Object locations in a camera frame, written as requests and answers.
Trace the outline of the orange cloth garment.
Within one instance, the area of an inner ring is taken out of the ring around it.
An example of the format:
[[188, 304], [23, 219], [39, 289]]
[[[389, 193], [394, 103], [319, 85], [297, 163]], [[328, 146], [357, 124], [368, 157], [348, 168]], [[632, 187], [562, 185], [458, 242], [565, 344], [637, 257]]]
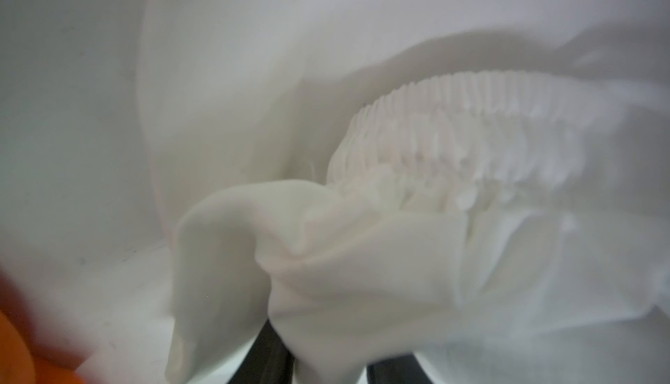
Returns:
[[40, 333], [24, 293], [1, 273], [1, 382], [88, 383], [79, 371], [87, 352], [59, 335]]

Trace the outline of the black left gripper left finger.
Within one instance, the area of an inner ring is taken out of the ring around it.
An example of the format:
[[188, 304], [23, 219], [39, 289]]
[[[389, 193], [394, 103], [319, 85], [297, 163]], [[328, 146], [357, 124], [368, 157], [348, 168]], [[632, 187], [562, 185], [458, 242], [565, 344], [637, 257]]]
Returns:
[[267, 320], [228, 384], [292, 384], [294, 361]]

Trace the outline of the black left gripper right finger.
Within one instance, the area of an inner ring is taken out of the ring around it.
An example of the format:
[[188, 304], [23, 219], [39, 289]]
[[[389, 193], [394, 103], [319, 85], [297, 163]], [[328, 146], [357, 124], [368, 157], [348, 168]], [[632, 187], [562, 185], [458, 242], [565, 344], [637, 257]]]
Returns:
[[413, 354], [386, 359], [366, 368], [368, 384], [432, 384]]

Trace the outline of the white shorts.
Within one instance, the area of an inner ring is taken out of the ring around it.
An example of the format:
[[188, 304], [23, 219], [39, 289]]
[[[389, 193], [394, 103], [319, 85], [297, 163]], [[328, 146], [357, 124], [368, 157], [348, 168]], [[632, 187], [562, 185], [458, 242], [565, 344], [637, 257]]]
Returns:
[[669, 0], [148, 0], [171, 383], [669, 380]]

